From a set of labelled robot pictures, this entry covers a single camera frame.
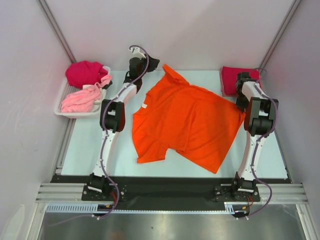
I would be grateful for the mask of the orange t shirt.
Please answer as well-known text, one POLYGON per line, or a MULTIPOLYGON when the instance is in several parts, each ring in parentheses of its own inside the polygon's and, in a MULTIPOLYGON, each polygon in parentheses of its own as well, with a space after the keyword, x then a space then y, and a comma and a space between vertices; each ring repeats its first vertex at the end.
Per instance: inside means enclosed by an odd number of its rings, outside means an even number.
POLYGON ((236 104, 190 84, 167 64, 164 76, 145 95, 133 115, 137 163, 162 161, 167 150, 216 174, 242 126, 236 104))

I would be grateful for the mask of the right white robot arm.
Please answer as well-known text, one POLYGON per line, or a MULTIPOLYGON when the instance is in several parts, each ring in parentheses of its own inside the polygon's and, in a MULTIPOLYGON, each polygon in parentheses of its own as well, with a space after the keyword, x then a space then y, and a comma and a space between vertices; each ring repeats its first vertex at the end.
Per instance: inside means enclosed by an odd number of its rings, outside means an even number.
POLYGON ((268 96, 259 81, 250 77, 249 72, 239 73, 235 86, 236 106, 245 113, 243 127, 246 144, 230 194, 235 200, 242 201, 255 193, 256 184, 260 182, 256 173, 259 158, 267 137, 275 131, 279 101, 268 96))

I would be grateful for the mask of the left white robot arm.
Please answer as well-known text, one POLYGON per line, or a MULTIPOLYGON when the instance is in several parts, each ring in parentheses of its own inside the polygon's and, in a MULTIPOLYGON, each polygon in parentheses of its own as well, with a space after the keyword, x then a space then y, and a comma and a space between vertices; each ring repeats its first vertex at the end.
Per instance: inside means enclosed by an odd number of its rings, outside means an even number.
POLYGON ((101 149, 97 163, 85 183, 85 195, 93 193, 100 200, 110 196, 113 182, 108 174, 108 162, 117 138, 126 124, 125 106, 141 89, 143 76, 155 71, 159 63, 159 59, 148 54, 141 58, 131 58, 121 89, 111 99, 102 101, 99 119, 102 129, 101 149))

